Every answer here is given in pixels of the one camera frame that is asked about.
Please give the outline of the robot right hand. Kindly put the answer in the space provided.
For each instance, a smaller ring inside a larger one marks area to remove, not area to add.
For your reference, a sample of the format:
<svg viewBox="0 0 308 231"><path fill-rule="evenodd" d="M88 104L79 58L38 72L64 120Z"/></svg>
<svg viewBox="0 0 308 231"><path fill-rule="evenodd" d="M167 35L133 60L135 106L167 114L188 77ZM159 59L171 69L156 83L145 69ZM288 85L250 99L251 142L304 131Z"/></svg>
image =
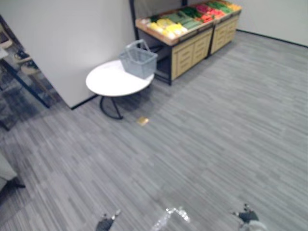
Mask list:
<svg viewBox="0 0 308 231"><path fill-rule="evenodd" d="M256 212L247 203L244 204L243 211L231 212L231 214L239 218L243 223L249 223L250 221L253 220L259 221Z"/></svg>

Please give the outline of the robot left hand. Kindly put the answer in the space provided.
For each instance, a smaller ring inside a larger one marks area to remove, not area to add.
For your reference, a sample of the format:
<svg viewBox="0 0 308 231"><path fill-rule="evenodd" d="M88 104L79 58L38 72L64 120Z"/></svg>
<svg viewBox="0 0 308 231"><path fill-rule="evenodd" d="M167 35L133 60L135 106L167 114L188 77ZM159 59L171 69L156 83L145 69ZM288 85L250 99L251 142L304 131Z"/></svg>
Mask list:
<svg viewBox="0 0 308 231"><path fill-rule="evenodd" d="M108 216L104 213L101 220L97 223L96 231L109 231L116 220L116 218L121 214L121 210L117 210L113 215Z"/></svg>

